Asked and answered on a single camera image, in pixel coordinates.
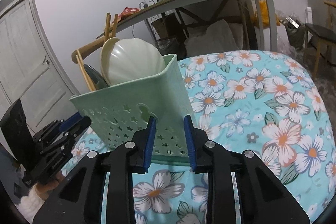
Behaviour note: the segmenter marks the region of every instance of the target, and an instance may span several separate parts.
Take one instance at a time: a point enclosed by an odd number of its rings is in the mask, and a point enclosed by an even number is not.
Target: green plastic basket
[[[152,161],[188,165],[184,116],[195,117],[176,54],[163,57],[166,68],[153,76],[73,96],[70,101],[113,150],[144,129],[152,115],[157,121]]]

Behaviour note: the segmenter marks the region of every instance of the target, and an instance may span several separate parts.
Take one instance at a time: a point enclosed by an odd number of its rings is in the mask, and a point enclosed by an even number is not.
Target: silver bolt
[[[127,142],[127,143],[125,143],[125,147],[126,148],[133,148],[134,146],[135,146],[134,142]]]
[[[90,159],[92,159],[92,158],[94,158],[96,155],[97,155],[97,152],[94,151],[94,150],[91,150],[90,152],[88,152],[87,157],[90,158]]]
[[[216,144],[213,141],[207,141],[207,142],[205,142],[205,146],[209,147],[209,148],[213,148],[213,147],[215,147],[215,145]]]
[[[247,157],[247,158],[253,158],[254,153],[253,153],[251,150],[246,150],[246,151],[244,152],[244,155],[245,155],[245,157]]]

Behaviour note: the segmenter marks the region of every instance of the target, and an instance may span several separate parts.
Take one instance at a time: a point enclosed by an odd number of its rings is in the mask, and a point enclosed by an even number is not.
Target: white fluffy sleeve
[[[20,211],[20,213],[25,217],[25,219],[30,224],[32,224],[34,216],[36,215],[37,211],[41,208],[43,203],[44,200],[37,195],[34,186],[30,189],[28,196],[24,196],[21,198],[21,202],[17,206],[17,208]]]

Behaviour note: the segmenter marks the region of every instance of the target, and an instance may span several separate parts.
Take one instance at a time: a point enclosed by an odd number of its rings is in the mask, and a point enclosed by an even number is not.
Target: white bowl
[[[109,85],[152,76],[165,67],[157,48],[139,38],[110,38],[100,54],[101,73]]]

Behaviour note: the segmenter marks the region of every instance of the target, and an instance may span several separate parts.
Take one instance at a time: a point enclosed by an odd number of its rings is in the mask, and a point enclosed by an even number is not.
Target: white door
[[[69,101],[73,93],[42,43],[31,0],[0,11],[0,84],[9,103],[21,98],[27,124],[35,133],[76,112]]]

